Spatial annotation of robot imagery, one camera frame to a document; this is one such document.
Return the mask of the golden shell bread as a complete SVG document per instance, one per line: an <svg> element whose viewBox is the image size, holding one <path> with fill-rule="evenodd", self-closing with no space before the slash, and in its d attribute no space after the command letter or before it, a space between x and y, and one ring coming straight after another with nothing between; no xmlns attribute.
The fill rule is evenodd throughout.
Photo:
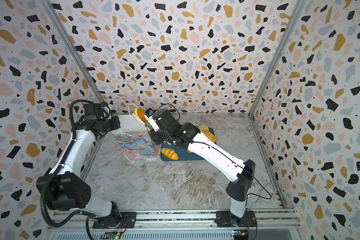
<svg viewBox="0 0 360 240"><path fill-rule="evenodd" d="M137 122L139 122L142 125L145 125L148 123L148 120L146 119L146 116L145 116L145 110L142 108L134 109L134 118L136 119Z"/></svg>

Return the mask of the floral paper gift bag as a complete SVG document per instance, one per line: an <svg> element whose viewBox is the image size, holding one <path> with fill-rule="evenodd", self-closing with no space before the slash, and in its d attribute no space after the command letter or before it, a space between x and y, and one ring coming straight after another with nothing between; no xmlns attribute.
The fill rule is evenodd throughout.
<svg viewBox="0 0 360 240"><path fill-rule="evenodd" d="M121 127L112 131L112 135L127 157L157 157L160 147L151 140L147 129L132 116L135 108L139 107L128 104L128 114L119 115Z"/></svg>

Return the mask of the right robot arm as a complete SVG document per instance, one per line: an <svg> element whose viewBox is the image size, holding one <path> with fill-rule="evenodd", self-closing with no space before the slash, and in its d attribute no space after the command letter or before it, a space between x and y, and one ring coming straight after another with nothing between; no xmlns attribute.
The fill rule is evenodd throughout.
<svg viewBox="0 0 360 240"><path fill-rule="evenodd" d="M148 121L146 128L152 141L163 142L184 148L208 161L220 170L230 181L226 193L231 198L228 225L246 224L247 194L254 180L256 164L252 160L243 161L224 151L213 143L198 127L191 123L180 124L168 110L145 111Z"/></svg>

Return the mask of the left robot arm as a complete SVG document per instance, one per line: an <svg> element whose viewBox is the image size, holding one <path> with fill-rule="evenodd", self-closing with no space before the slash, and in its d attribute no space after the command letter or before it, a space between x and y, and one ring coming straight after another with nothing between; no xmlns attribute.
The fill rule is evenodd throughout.
<svg viewBox="0 0 360 240"><path fill-rule="evenodd" d="M117 204L93 195L81 177L81 168L95 140L120 128L119 117L82 116L77 122L70 117L70 121L72 134L64 154L36 183L41 193L42 217L53 228L65 225L78 214L96 220L102 227L114 228L122 218Z"/></svg>

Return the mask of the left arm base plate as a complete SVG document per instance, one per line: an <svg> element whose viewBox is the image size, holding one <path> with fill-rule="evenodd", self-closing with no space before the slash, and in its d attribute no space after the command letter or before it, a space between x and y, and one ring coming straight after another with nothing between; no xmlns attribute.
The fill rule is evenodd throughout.
<svg viewBox="0 0 360 240"><path fill-rule="evenodd" d="M121 212L119 215L97 218L93 229L133 229L137 219L137 212Z"/></svg>

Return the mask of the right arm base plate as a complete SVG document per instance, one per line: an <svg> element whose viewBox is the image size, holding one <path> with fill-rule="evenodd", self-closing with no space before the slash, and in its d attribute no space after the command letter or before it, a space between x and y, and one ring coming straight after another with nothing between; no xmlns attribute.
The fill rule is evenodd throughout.
<svg viewBox="0 0 360 240"><path fill-rule="evenodd" d="M215 223L220 227L257 227L255 212L246 210L243 217L239 218L230 211L217 211Z"/></svg>

